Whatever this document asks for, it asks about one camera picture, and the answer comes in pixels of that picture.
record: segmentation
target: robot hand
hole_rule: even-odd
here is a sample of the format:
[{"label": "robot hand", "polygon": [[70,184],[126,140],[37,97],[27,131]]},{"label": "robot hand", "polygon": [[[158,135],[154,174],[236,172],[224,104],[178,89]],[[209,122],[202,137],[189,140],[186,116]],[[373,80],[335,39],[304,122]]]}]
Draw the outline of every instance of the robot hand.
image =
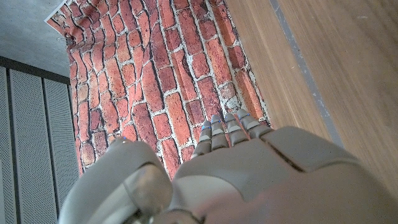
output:
[{"label": "robot hand", "polygon": [[118,138],[71,189],[59,223],[398,223],[398,204],[344,149],[239,110],[205,121],[172,181],[144,142]]}]

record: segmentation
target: wooden floor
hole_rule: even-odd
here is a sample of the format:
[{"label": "wooden floor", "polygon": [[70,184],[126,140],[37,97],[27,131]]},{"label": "wooden floor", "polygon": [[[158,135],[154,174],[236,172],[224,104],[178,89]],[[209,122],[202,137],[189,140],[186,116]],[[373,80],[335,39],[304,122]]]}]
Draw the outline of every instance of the wooden floor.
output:
[{"label": "wooden floor", "polygon": [[[269,0],[226,2],[274,127],[330,140]],[[398,198],[397,1],[279,4],[344,147]]]}]

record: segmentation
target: brick wall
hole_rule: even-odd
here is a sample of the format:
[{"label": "brick wall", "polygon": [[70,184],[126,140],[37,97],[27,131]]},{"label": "brick wall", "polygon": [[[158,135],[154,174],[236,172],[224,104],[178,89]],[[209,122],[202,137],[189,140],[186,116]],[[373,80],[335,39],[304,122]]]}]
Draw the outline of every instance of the brick wall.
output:
[{"label": "brick wall", "polygon": [[220,0],[74,0],[48,21],[70,59],[81,171],[123,135],[147,142],[170,177],[213,114],[266,107]]}]

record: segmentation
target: gray ceiling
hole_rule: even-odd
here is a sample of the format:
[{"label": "gray ceiling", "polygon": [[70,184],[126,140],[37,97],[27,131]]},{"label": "gray ceiling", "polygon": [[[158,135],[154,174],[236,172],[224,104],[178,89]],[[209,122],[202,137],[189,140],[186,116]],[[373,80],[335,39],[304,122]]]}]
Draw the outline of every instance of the gray ceiling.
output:
[{"label": "gray ceiling", "polygon": [[44,22],[62,0],[0,1],[0,56],[69,77],[62,37]]}]

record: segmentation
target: acoustic panel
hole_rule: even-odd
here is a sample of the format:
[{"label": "acoustic panel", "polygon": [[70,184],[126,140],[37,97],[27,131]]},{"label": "acoustic panel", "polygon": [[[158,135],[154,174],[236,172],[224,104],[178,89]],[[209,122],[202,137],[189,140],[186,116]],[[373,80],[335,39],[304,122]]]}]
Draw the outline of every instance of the acoustic panel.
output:
[{"label": "acoustic panel", "polygon": [[75,136],[67,85],[45,79],[44,86],[58,206],[61,208],[79,178]]},{"label": "acoustic panel", "polygon": [[42,80],[10,71],[21,223],[56,223]]},{"label": "acoustic panel", "polygon": [[16,223],[14,190],[14,170],[12,166],[12,146],[6,68],[0,67],[0,159],[2,169],[2,190],[6,223]]}]

